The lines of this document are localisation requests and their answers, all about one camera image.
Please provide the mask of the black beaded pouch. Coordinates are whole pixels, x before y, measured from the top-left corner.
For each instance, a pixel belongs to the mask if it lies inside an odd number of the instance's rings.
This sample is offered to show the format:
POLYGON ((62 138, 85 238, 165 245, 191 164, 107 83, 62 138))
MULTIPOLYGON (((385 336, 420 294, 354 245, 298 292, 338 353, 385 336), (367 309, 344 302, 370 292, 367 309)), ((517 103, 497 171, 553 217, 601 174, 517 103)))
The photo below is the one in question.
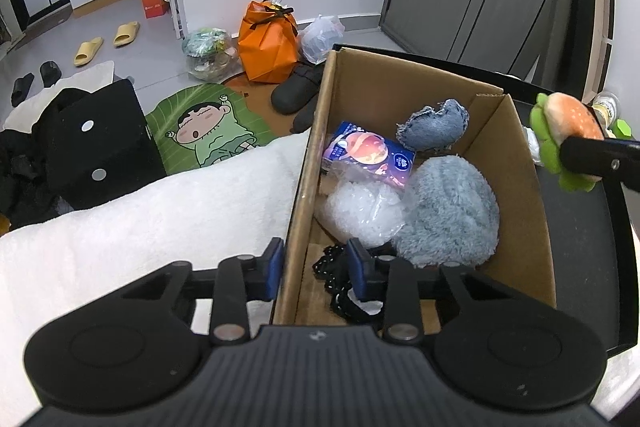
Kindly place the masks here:
POLYGON ((369 251, 376 261, 376 266, 383 273, 383 300, 364 303, 356 298, 349 280, 346 243, 324 248, 320 259, 314 262, 312 271, 318 280, 324 282, 324 289, 331 297, 330 308, 335 314, 350 325, 368 325, 379 331, 383 326, 383 308, 390 262, 396 259, 396 251, 390 243, 375 248, 366 248, 362 245, 369 251))

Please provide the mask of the clear plastic bag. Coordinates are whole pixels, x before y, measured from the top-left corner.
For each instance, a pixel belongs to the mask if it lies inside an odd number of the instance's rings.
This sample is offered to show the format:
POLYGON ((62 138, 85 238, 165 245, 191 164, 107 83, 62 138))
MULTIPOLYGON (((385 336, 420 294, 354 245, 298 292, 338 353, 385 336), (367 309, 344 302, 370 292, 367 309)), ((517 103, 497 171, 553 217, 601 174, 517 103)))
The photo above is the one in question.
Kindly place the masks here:
POLYGON ((400 193, 381 181, 325 174, 320 178, 314 217, 334 239, 359 239, 366 248, 388 243, 404 226, 400 193))

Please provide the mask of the hamburger plush toy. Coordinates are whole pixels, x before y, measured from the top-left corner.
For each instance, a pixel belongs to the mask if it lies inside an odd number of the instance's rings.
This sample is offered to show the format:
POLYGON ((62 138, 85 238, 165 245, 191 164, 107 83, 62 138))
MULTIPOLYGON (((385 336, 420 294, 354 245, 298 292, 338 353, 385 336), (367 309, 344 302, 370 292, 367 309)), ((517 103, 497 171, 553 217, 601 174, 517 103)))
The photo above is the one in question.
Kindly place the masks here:
POLYGON ((600 179, 571 172, 560 161, 560 146, 567 138, 604 139, 590 110, 578 98, 562 92, 538 93, 529 113, 529 124, 538 141, 542 165, 559 177, 559 186, 567 192, 590 192, 600 179))

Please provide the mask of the fluffy light blue plush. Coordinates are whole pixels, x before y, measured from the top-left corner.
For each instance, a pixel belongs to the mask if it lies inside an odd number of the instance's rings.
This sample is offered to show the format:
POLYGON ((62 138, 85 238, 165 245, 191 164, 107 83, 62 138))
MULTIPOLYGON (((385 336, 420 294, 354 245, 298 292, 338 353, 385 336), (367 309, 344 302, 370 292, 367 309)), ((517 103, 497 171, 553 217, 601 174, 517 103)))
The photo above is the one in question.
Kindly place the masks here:
POLYGON ((477 267, 499 242, 500 211, 484 176, 458 155, 432 157, 410 176, 405 224, 392 238, 399 257, 419 268, 457 262, 477 267))

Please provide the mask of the blue tissue pack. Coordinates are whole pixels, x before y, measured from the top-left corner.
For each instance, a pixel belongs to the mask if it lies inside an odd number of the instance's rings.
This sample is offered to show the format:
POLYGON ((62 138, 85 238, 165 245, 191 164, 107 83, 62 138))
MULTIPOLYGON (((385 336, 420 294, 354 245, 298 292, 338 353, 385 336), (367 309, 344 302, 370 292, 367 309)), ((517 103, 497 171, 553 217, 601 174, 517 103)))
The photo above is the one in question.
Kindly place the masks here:
POLYGON ((404 188, 416 153, 384 136, 349 121, 342 121, 321 158, 325 173, 356 167, 366 176, 404 188))

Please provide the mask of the grey denim octopus toy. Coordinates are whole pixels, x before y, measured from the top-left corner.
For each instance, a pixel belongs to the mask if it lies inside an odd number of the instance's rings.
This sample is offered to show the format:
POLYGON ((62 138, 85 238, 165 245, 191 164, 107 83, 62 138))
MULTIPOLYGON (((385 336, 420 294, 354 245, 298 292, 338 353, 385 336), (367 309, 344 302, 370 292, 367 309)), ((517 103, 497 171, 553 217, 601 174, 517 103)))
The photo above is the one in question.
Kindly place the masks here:
POLYGON ((398 124, 397 141, 416 153, 449 150, 465 134, 469 112, 454 98, 436 107, 424 106, 406 122, 398 124))

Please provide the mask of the brown cardboard box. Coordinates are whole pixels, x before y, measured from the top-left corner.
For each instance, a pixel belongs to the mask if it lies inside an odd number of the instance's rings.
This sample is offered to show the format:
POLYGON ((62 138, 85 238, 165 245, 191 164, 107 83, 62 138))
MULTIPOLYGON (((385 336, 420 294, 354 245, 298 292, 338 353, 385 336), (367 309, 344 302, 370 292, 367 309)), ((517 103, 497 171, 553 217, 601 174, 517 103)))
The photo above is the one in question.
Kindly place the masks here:
POLYGON ((550 237, 536 166, 515 105, 531 84, 498 72, 349 46, 324 68, 288 231, 284 281, 273 321, 334 325, 329 295, 312 264, 336 233, 319 225, 331 183, 321 157, 345 121, 382 138, 424 108, 454 100, 469 114, 462 137, 442 154, 423 154, 401 190, 404 225, 393 243, 417 267, 466 262, 483 274, 554 305, 550 237))

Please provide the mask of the green hexagonal container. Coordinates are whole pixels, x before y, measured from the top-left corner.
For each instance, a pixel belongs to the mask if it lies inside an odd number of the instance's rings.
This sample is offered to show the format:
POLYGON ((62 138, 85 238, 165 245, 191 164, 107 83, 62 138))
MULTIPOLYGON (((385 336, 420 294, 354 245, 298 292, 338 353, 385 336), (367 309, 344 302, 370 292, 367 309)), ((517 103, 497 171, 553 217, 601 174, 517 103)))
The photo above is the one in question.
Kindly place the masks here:
POLYGON ((634 136, 632 135, 631 127, 629 126, 626 120, 622 118, 617 118, 616 121, 613 122, 611 131, 616 136, 617 139, 621 140, 632 140, 634 136))

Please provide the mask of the white blanket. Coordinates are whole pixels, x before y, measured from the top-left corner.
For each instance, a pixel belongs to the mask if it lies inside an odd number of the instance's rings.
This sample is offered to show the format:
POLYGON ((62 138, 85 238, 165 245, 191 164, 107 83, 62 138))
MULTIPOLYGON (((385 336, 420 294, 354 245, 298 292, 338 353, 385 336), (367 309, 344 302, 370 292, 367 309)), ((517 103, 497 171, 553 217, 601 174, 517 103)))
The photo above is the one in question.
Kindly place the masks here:
POLYGON ((2 425, 39 405, 23 353, 44 324, 175 260, 213 268, 285 237, 308 139, 284 136, 2 236, 2 425))

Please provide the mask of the white yellow canister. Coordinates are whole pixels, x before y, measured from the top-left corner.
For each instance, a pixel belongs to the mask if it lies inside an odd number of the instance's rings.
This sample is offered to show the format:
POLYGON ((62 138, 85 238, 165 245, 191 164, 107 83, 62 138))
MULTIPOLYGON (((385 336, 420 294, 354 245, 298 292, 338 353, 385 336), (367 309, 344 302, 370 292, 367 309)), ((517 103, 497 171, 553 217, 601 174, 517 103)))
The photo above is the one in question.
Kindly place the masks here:
POLYGON ((611 129, 620 113, 620 100, 615 94, 602 91, 592 100, 591 107, 597 114, 601 126, 611 129))

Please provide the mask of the black shallow tray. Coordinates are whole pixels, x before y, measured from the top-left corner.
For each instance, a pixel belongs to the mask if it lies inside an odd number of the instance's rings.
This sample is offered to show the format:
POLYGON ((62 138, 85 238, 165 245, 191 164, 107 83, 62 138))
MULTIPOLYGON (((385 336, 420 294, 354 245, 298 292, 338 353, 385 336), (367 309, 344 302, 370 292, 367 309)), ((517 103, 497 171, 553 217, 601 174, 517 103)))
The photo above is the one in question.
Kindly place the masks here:
POLYGON ((638 334, 636 248, 620 184, 565 192, 533 164, 523 126, 540 88, 498 72, 352 44, 335 46, 326 130, 343 120, 390 136, 425 105, 456 98, 469 109, 468 136, 454 153, 491 185, 500 243, 480 266, 488 277, 591 327, 610 355, 638 334))

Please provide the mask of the leaning black framed board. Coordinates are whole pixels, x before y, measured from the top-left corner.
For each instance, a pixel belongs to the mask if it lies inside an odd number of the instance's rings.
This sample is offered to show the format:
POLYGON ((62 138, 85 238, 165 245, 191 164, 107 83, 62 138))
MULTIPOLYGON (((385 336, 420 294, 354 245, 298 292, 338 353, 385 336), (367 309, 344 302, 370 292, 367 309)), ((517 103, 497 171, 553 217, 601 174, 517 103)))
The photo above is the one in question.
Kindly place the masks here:
POLYGON ((573 47, 567 90, 591 102, 605 85, 613 49, 615 0, 573 0, 573 47))

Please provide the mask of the green cartoon floor mat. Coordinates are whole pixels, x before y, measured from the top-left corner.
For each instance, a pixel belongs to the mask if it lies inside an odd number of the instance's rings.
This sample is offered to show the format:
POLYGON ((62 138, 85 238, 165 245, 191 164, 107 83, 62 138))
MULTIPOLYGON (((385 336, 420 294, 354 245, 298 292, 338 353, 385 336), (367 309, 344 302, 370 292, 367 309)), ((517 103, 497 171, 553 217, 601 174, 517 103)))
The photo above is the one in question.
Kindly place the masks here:
POLYGON ((222 84, 180 90, 146 115, 167 174, 208 167, 276 139, 246 104, 222 84))

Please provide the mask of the black shoe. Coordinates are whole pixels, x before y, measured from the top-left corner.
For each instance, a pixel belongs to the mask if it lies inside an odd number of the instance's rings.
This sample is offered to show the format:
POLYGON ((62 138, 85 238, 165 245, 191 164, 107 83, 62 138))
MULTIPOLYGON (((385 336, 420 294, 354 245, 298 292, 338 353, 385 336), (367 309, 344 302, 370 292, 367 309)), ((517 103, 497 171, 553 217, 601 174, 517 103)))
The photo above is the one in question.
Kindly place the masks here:
POLYGON ((290 77, 271 93, 271 106, 281 115, 299 112, 319 93, 324 65, 298 63, 290 77))

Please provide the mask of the clear bag with green items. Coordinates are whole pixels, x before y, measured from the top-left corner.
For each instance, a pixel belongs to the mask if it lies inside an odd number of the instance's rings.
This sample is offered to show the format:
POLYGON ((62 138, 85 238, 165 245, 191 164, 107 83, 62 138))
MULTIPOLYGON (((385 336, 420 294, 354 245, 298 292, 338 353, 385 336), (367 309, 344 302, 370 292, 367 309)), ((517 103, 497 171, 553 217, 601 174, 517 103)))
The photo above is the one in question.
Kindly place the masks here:
POLYGON ((198 80, 221 82, 238 62, 231 36, 216 27, 190 32, 183 39, 181 49, 188 73, 198 80))

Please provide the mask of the orange paper bag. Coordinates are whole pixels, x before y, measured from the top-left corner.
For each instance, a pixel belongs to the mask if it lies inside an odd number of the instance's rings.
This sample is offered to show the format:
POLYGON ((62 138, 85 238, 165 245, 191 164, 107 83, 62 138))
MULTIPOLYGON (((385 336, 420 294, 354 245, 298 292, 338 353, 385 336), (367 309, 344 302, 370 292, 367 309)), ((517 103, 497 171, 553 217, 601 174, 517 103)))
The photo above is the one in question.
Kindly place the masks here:
POLYGON ((298 62, 297 36, 293 8, 273 0, 250 2, 238 35, 248 80, 268 84, 287 80, 298 62))

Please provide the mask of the black bag with white dots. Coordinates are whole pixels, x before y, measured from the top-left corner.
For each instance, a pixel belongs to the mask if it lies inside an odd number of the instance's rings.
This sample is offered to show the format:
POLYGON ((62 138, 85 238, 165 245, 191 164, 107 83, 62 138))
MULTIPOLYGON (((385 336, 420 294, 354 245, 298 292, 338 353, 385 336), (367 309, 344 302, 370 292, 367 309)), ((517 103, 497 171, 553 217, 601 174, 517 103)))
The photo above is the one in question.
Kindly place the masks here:
POLYGON ((134 86, 62 90, 29 132, 1 132, 1 214, 16 230, 83 210, 166 176, 134 86))

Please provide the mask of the white plastic bag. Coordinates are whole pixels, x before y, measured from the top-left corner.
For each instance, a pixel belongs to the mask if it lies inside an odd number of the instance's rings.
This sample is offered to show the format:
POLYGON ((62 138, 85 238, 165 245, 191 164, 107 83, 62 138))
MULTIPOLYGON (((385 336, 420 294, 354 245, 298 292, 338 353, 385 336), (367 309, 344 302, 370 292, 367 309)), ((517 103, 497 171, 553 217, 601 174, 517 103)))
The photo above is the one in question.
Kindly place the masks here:
POLYGON ((318 16, 298 35, 304 60, 312 65, 323 63, 334 44, 341 42, 344 32, 345 27, 337 16, 318 16))

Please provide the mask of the yellow slipper right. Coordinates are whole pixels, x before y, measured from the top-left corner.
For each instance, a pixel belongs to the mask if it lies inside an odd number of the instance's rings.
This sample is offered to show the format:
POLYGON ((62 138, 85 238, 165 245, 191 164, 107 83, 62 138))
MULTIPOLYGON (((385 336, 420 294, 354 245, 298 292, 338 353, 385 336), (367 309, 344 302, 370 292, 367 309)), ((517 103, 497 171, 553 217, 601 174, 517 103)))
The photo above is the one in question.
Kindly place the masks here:
POLYGON ((140 23, 135 20, 133 22, 120 25, 114 35, 113 46, 115 48, 122 48, 123 46, 128 46, 128 44, 133 43, 134 39, 137 38, 139 29, 140 23))

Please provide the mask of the yellow slipper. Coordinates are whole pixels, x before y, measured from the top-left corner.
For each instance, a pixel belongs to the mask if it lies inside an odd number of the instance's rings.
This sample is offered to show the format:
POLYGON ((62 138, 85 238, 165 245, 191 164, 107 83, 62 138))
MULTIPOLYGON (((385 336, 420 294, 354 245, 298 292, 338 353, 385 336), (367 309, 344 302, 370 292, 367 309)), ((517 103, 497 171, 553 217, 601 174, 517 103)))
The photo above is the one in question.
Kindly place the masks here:
POLYGON ((115 48, 122 48, 123 46, 128 46, 128 44, 133 43, 134 39, 137 38, 139 29, 140 23, 135 20, 133 22, 120 25, 114 35, 113 46, 115 48))
POLYGON ((74 66, 82 67, 89 64, 96 57, 103 43, 104 39, 102 37, 96 37, 81 43, 74 57, 74 66))

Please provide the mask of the yellow slipper left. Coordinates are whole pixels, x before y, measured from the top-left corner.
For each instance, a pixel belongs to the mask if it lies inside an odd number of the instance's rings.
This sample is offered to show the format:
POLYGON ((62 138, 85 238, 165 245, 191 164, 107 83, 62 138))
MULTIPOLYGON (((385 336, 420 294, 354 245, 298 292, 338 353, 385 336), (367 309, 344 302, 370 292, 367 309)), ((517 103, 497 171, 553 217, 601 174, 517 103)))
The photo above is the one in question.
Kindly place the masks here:
POLYGON ((74 57, 74 66, 82 67, 89 64, 96 57, 103 43, 104 39, 102 37, 96 37, 81 43, 74 57))

